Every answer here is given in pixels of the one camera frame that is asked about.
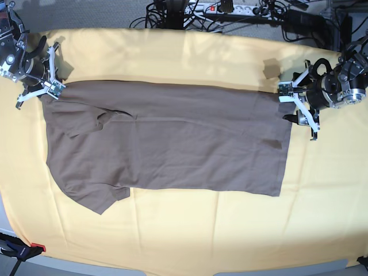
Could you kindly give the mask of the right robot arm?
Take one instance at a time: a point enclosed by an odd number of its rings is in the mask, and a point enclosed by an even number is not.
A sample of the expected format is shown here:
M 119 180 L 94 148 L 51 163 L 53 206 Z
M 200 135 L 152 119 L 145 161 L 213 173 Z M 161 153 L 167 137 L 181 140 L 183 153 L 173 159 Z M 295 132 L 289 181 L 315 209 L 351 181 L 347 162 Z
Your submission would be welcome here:
M 42 36 L 37 47 L 29 52 L 28 33 L 13 1 L 1 1 L 1 76 L 25 86 L 39 86 L 49 78 L 49 66 L 41 54 L 47 38 Z

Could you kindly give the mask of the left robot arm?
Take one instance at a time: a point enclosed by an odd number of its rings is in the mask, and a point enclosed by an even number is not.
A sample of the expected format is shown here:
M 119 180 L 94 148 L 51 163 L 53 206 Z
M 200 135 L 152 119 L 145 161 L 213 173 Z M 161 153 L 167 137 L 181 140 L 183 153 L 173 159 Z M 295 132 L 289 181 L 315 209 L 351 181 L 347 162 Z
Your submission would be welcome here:
M 319 123 L 319 112 L 326 108 L 360 103 L 366 96 L 367 88 L 367 36 L 351 42 L 338 57 L 338 64 L 331 67 L 325 58 L 315 63 L 305 61 L 305 71 L 293 73 L 293 79 L 278 84 L 278 94 L 291 96 L 309 108 L 296 114 L 283 116 L 284 120 L 311 126 Z

